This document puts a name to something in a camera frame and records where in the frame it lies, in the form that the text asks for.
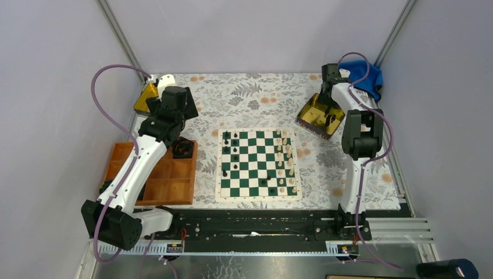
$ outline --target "orange wooden tray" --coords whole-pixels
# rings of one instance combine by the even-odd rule
[[[173,159],[171,148],[158,161],[145,183],[144,199],[135,205],[191,205],[194,200],[198,144],[194,142],[191,159]],[[132,142],[117,142],[113,147],[105,180],[114,179],[127,160]]]

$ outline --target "floral tablecloth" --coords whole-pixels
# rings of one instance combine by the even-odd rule
[[[197,140],[194,202],[177,208],[336,209],[344,193],[346,163],[341,125],[326,141],[295,124],[303,105],[320,91],[319,74],[175,74],[178,86],[190,87],[199,117],[187,121],[182,136]],[[364,92],[357,94],[368,104]],[[143,117],[138,117],[135,131]],[[216,202],[217,131],[220,128],[293,127],[303,198],[278,202]],[[373,163],[367,180],[367,209],[400,209],[385,160]]]

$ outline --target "cable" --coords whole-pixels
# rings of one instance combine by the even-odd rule
[[[139,147],[138,147],[137,139],[127,129],[125,129],[122,125],[118,124],[118,122],[116,122],[113,118],[111,118],[111,116],[109,116],[107,114],[107,112],[103,109],[103,107],[99,103],[98,98],[96,97],[95,87],[96,87],[96,81],[98,80],[99,75],[101,73],[103,73],[104,71],[112,69],[112,68],[127,68],[127,69],[131,69],[131,70],[135,70],[135,71],[142,73],[143,75],[145,75],[148,78],[151,78],[151,75],[148,74],[147,72],[137,68],[137,67],[133,67],[133,66],[129,66],[129,65],[115,64],[115,65],[108,65],[106,67],[101,68],[92,77],[91,95],[92,95],[92,100],[94,101],[94,104],[96,104],[96,107],[98,107],[99,111],[106,117],[106,119],[108,119],[111,123],[113,123],[113,125],[115,125],[118,129],[122,130],[122,132],[124,132],[126,135],[128,135],[128,137],[132,140],[132,142],[134,143],[134,146],[135,146],[136,156],[134,156],[134,158],[132,159],[132,162],[130,162],[130,166],[128,167],[127,171],[125,171],[122,179],[120,180],[120,182],[117,184],[117,186],[113,190],[113,195],[116,195],[118,193],[118,190],[122,187],[123,183],[127,179],[128,175],[130,174],[130,171],[132,171],[132,169],[133,169],[133,167],[137,161],[138,153],[139,153]],[[108,200],[106,201],[106,203],[104,204],[103,209],[101,210],[101,213],[99,214],[98,221],[96,223],[96,228],[94,230],[94,240],[92,242],[92,248],[94,251],[94,256],[95,256],[96,260],[98,261],[98,263],[100,263],[100,264],[107,264],[107,263],[114,261],[116,259],[116,257],[120,254],[120,252],[122,251],[121,249],[118,249],[118,251],[110,259],[103,260],[101,258],[101,256],[99,255],[99,250],[98,250],[99,230],[101,229],[103,217],[104,217],[106,211],[108,210],[108,206],[110,205],[112,200],[113,200],[113,197],[110,196],[108,198]]]
[[[167,260],[167,259],[163,259],[165,261],[165,264],[170,264],[171,266],[171,269],[173,270],[173,274],[174,274],[174,279],[178,279],[178,274],[176,273],[176,268],[174,267],[174,265],[171,263],[171,261]]]
[[[151,243],[154,240],[155,236],[156,236],[156,234],[151,234],[151,241],[149,241],[149,244],[147,245],[147,247],[144,250],[144,254],[142,255],[142,259],[140,260],[139,271],[137,273],[137,279],[140,279],[140,272],[142,271],[142,266],[144,265],[145,255],[147,255],[147,252],[149,252],[149,248],[151,247]]]
[[[341,59],[339,59],[339,62],[337,62],[338,65],[341,64],[341,61],[344,57],[348,56],[348,55],[351,55],[351,54],[355,54],[355,55],[359,55],[361,56],[365,62],[366,62],[366,73],[365,75],[356,80],[356,81],[353,81],[349,87],[348,87],[348,91],[349,91],[349,94],[350,96],[356,101],[356,103],[358,103],[359,106],[361,106],[362,108],[370,111],[370,112],[373,112],[375,115],[377,115],[378,117],[382,118],[382,120],[384,121],[385,125],[387,126],[388,128],[388,131],[390,133],[390,140],[389,140],[389,144],[388,144],[388,148],[387,150],[380,156],[378,157],[375,157],[373,159],[369,159],[368,161],[365,161],[362,165],[361,165],[361,174],[360,174],[360,178],[359,178],[359,189],[358,189],[358,200],[356,201],[356,214],[359,213],[359,205],[361,203],[361,193],[363,192],[363,176],[365,175],[365,166],[367,164],[369,164],[370,162],[373,162],[373,161],[377,161],[377,160],[380,160],[382,159],[383,157],[387,156],[390,151],[392,150],[392,147],[394,146],[394,130],[392,129],[392,126],[390,125],[390,122],[378,111],[374,110],[373,108],[370,108],[368,107],[367,105],[365,105],[363,102],[361,102],[359,100],[359,98],[357,98],[352,90],[351,90],[351,87],[354,87],[355,84],[359,83],[360,81],[366,79],[366,77],[368,77],[368,74],[370,73],[370,62],[368,62],[368,59],[366,59],[365,55],[362,55],[361,53],[359,52],[348,52],[346,53],[345,55],[343,55],[341,57]],[[375,252],[373,252],[370,247],[368,246],[368,244],[365,242],[365,240],[363,239],[363,236],[361,235],[361,231],[359,229],[359,223],[358,223],[358,218],[356,218],[356,232],[358,234],[358,237],[359,239],[361,240],[361,243],[363,244],[363,246],[368,250],[368,252],[375,257],[375,259],[377,259],[378,262],[392,268],[392,269],[397,269],[399,271],[404,271],[403,268],[401,268],[400,266],[398,266],[397,264],[394,264],[394,263],[391,263],[391,262],[386,262],[385,260],[382,260],[381,258],[379,258]]]

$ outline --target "green and white chessboard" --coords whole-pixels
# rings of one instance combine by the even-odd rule
[[[292,128],[219,130],[216,201],[292,201],[301,198]]]

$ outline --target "gray wall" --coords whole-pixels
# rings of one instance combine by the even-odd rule
[[[383,65],[382,106],[443,259],[493,278],[493,2],[419,1]]]
[[[375,60],[405,0],[110,0],[142,67],[161,73],[318,73]]]
[[[1,1],[0,278],[75,274],[88,240],[80,207],[123,139],[90,95],[111,63],[128,61],[95,1]],[[129,70],[97,84],[125,126],[139,84]]]

